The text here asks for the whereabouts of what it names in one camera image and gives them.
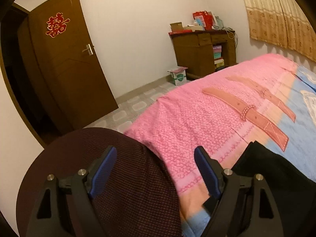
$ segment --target gold patterned curtain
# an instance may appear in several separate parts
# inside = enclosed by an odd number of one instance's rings
[[[316,34],[295,0],[244,0],[250,37],[316,61]]]

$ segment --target brown wooden door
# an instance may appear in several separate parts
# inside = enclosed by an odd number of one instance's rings
[[[30,12],[28,25],[42,76],[74,129],[118,108],[95,54],[80,0],[48,0]],[[88,44],[93,55],[85,50]]]

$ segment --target blue gripper pad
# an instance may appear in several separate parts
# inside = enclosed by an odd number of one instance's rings
[[[222,170],[223,168],[216,160],[212,160],[202,146],[194,150],[195,163],[203,177],[209,194],[216,199],[222,195],[223,185]]]
[[[117,151],[115,147],[109,146],[102,156],[94,161],[92,169],[87,177],[87,190],[91,199],[100,195],[116,163]]]

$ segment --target desk drawer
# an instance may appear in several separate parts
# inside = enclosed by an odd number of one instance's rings
[[[227,42],[228,41],[228,35],[212,35],[212,43],[221,43],[221,42]]]
[[[212,44],[211,35],[209,33],[198,34],[197,37],[200,46]]]

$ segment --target metal screw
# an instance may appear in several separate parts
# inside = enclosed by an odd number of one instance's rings
[[[261,175],[261,174],[256,174],[256,179],[257,179],[258,181],[262,181],[262,180],[263,180],[263,175]]]
[[[54,178],[55,178],[55,176],[53,174],[50,174],[47,176],[48,181],[54,180]]]
[[[226,169],[224,169],[224,174],[225,175],[232,175],[233,171],[231,169],[229,169],[229,168],[226,168]]]
[[[87,171],[84,168],[82,168],[78,171],[78,175],[85,175],[86,173],[87,173]]]

